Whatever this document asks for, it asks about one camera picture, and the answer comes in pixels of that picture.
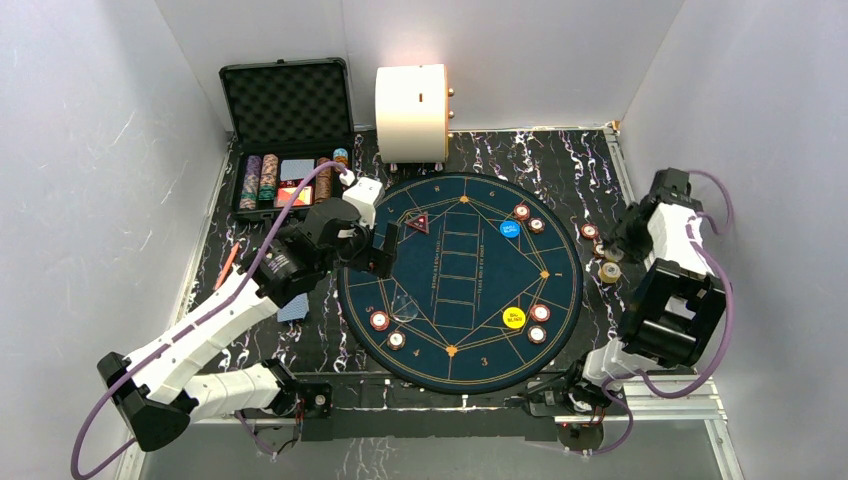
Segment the yellow chips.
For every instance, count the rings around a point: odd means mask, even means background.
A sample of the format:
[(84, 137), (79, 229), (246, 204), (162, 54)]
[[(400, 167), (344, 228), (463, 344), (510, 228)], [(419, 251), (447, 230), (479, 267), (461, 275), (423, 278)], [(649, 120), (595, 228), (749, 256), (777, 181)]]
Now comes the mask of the yellow chips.
[(604, 252), (604, 257), (610, 262), (621, 262), (624, 256), (625, 254), (621, 250), (614, 247), (610, 247)]

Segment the red poker chip stack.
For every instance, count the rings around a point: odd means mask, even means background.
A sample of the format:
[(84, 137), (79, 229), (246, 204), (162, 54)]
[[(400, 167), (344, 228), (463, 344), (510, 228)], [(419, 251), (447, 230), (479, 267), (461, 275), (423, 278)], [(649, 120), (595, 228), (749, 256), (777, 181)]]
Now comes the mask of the red poker chip stack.
[(596, 240), (599, 237), (599, 230), (596, 225), (586, 223), (580, 227), (580, 235), (587, 240)]

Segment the yellow poker chip stack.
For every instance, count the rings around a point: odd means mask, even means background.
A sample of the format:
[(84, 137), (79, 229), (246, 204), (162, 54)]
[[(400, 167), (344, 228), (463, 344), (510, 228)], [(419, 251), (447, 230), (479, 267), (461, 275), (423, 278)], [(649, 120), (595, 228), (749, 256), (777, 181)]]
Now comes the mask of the yellow poker chip stack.
[(604, 262), (598, 270), (598, 277), (604, 284), (615, 284), (620, 280), (622, 270), (615, 262)]

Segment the clear dealer button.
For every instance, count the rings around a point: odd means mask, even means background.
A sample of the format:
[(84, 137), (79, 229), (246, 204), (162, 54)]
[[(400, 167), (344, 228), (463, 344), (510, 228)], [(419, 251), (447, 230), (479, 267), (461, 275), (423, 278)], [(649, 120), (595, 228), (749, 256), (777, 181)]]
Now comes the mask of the clear dealer button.
[(395, 296), (391, 303), (391, 316), (396, 323), (409, 323), (417, 319), (419, 313), (416, 301), (407, 294)]

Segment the red chips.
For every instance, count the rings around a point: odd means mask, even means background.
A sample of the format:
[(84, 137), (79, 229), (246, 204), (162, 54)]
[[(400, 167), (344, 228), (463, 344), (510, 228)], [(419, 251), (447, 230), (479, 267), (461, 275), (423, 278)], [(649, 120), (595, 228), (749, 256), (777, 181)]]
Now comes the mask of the red chips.
[(384, 331), (390, 325), (390, 317), (384, 311), (375, 311), (370, 315), (369, 323), (375, 331)]
[(551, 310), (545, 304), (535, 304), (529, 309), (529, 316), (535, 322), (544, 323), (551, 318)]
[(513, 208), (513, 217), (519, 222), (525, 222), (531, 218), (531, 209), (526, 204), (518, 204)]

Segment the brown chips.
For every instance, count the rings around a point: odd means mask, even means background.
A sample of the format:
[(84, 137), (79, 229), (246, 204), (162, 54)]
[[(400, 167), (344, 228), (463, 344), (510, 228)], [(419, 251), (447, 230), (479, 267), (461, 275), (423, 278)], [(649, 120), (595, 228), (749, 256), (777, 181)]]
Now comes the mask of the brown chips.
[(527, 330), (527, 337), (533, 344), (543, 344), (547, 339), (547, 332), (541, 325), (531, 325)]
[(406, 336), (402, 331), (391, 332), (386, 339), (386, 345), (393, 351), (402, 349), (406, 344)]
[(546, 223), (541, 218), (530, 218), (526, 222), (528, 230), (533, 234), (541, 234), (544, 232)]

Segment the blue playing card deck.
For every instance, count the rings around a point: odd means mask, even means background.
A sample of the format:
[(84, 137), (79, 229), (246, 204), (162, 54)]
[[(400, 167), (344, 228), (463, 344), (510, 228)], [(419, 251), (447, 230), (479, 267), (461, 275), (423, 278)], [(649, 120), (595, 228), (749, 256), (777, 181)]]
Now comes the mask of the blue playing card deck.
[(278, 323), (291, 323), (303, 321), (309, 313), (308, 295), (300, 294), (277, 311), (276, 321)]

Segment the blue small blind button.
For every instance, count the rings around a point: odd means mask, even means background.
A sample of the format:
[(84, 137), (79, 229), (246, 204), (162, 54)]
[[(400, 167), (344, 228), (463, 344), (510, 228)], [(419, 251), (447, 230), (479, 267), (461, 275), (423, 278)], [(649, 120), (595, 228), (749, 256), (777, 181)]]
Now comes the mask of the blue small blind button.
[(521, 234), (521, 225), (514, 220), (505, 220), (500, 223), (499, 232), (505, 238), (514, 239)]

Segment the yellow big blind button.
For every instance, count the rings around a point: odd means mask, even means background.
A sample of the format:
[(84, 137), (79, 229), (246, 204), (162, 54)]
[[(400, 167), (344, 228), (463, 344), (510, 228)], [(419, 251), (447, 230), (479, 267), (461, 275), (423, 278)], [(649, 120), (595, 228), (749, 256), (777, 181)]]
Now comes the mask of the yellow big blind button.
[(502, 312), (502, 322), (511, 330), (519, 330), (525, 326), (527, 317), (523, 309), (510, 306)]

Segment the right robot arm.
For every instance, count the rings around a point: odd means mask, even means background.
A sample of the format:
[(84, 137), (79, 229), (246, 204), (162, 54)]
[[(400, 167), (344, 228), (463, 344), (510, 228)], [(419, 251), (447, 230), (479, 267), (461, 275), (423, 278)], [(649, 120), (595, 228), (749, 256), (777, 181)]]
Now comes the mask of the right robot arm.
[(598, 414), (621, 399), (624, 381), (700, 360), (726, 308), (725, 283), (705, 257), (704, 222), (716, 224), (693, 197), (689, 172), (656, 171), (648, 193), (601, 238), (609, 265), (651, 263), (615, 334), (565, 372), (531, 383), (524, 410)]

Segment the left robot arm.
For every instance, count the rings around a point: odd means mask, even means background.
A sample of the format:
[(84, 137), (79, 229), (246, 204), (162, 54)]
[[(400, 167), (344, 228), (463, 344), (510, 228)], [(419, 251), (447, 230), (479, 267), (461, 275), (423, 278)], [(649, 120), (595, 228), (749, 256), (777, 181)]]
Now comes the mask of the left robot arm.
[(226, 346), (296, 297), (312, 291), (339, 267), (386, 278), (397, 246), (397, 227), (374, 247), (374, 195), (346, 192), (312, 207), (290, 226), (275, 224), (204, 303), (149, 344), (97, 364), (108, 396), (145, 452), (176, 440), (199, 420), (265, 410), (289, 416), (305, 410), (306, 388), (279, 360), (218, 374), (202, 369)]

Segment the brown chip row in case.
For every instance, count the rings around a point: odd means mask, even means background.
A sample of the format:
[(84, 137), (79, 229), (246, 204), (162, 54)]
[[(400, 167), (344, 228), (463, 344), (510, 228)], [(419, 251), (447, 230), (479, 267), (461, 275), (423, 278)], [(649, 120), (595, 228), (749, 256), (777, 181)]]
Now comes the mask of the brown chip row in case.
[(327, 167), (323, 169), (315, 179), (314, 201), (319, 204), (328, 200), (332, 196), (333, 188), (333, 169)]

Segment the pink green chip row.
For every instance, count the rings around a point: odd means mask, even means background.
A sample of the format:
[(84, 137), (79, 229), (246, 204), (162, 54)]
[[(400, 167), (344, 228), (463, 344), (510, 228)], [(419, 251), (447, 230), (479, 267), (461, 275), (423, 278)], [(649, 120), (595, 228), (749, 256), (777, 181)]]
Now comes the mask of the pink green chip row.
[(262, 159), (257, 199), (260, 202), (272, 201), (276, 193), (277, 168), (279, 159), (274, 154), (266, 154)]

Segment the purple chip row in case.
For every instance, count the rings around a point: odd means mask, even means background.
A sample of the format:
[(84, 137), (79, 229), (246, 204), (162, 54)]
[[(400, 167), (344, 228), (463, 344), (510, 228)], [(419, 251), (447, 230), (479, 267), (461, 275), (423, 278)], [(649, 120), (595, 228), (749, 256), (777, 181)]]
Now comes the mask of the purple chip row in case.
[(240, 210), (254, 210), (257, 207), (261, 168), (261, 157), (251, 155), (247, 158), (239, 200)]

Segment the orange pen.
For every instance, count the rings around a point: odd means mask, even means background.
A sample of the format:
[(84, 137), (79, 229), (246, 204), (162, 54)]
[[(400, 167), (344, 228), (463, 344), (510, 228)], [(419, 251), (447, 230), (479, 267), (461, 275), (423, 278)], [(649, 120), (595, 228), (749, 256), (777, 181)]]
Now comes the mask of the orange pen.
[(228, 253), (228, 255), (227, 255), (227, 257), (226, 257), (226, 259), (223, 263), (223, 266), (221, 267), (221, 270), (220, 270), (220, 272), (219, 272), (219, 274), (216, 278), (216, 282), (215, 282), (214, 287), (213, 287), (214, 291), (217, 291), (223, 285), (223, 283), (226, 281), (230, 271), (232, 270), (233, 263), (235, 262), (236, 257), (238, 256), (240, 246), (241, 246), (241, 244), (239, 242), (236, 242), (231, 247), (231, 249), (230, 249), (230, 251), (229, 251), (229, 253)]

